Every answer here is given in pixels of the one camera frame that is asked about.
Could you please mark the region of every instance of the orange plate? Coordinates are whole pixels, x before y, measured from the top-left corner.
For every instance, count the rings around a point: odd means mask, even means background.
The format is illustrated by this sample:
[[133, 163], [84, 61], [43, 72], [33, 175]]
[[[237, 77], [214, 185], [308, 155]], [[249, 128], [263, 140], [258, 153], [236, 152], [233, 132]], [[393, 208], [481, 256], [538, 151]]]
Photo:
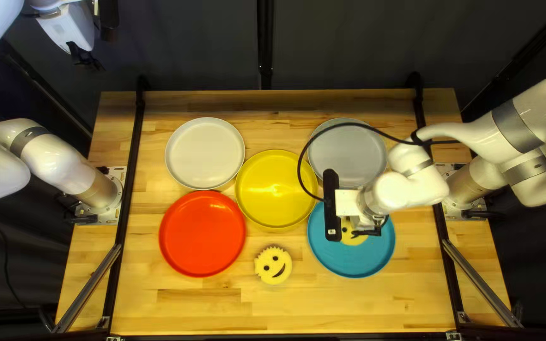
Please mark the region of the orange plate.
[[237, 204], [213, 190], [189, 193], [167, 209], [160, 225], [160, 250], [181, 274], [207, 277], [237, 259], [246, 223]]

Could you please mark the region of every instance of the smiley face sponge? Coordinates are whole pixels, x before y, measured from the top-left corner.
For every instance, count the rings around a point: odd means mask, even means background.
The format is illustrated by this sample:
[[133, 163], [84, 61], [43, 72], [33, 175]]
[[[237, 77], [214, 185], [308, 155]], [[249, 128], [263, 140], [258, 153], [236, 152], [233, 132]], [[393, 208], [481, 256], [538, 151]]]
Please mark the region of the smiley face sponge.
[[284, 282], [292, 273], [292, 257], [287, 251], [271, 246], [254, 259], [254, 273], [267, 284]]

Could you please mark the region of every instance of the blue plate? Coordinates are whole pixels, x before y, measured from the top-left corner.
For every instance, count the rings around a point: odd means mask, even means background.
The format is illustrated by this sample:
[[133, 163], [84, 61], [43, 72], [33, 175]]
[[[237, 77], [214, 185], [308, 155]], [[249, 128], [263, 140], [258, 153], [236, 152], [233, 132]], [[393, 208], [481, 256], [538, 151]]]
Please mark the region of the blue plate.
[[307, 237], [315, 258], [328, 270], [348, 278], [363, 278], [382, 270], [395, 250], [395, 229], [391, 218], [382, 228], [382, 236], [368, 236], [365, 242], [349, 246], [329, 242], [324, 233], [323, 203], [309, 216]]

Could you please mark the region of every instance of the wooden table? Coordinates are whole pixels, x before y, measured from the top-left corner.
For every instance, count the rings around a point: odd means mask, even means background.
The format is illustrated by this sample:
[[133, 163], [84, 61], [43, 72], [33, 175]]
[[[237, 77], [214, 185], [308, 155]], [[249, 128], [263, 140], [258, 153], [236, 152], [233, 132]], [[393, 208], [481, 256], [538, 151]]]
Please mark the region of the wooden table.
[[[246, 159], [267, 149], [299, 153], [323, 121], [354, 117], [393, 136], [416, 128], [410, 89], [302, 91], [147, 92], [132, 205], [125, 238], [111, 333], [279, 334], [446, 331], [454, 328], [441, 251], [430, 206], [391, 214], [396, 250], [377, 275], [347, 279], [327, 271], [313, 256], [306, 221], [284, 234], [269, 234], [247, 222], [246, 245], [228, 270], [209, 278], [175, 272], [158, 249], [166, 209], [190, 189], [167, 173], [163, 152], [172, 132], [197, 117], [229, 121], [242, 134]], [[95, 166], [123, 166], [135, 113], [133, 92], [104, 92], [89, 160]], [[460, 121], [453, 89], [426, 89], [427, 124]], [[394, 143], [385, 140], [387, 147]], [[458, 144], [437, 145], [435, 161], [467, 162]], [[232, 183], [222, 192], [234, 199]], [[115, 226], [76, 226], [70, 246], [57, 319], [110, 249]], [[448, 222], [453, 244], [508, 304], [487, 221]], [[267, 286], [254, 275], [254, 257], [276, 243], [294, 260], [289, 280]], [[465, 311], [476, 322], [500, 320], [460, 268]], [[106, 280], [72, 330], [93, 328], [102, 315]]]

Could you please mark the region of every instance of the yellow plate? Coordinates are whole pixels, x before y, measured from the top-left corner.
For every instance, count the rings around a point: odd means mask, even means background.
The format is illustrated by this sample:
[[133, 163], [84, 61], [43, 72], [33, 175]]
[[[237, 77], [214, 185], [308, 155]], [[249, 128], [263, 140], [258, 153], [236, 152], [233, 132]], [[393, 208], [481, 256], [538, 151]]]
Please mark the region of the yellow plate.
[[[268, 230], [283, 231], [307, 218], [315, 199], [300, 188], [296, 167], [299, 156], [279, 149], [260, 152], [243, 164], [235, 181], [241, 211]], [[303, 160], [300, 176], [305, 187], [317, 193], [317, 179]]]

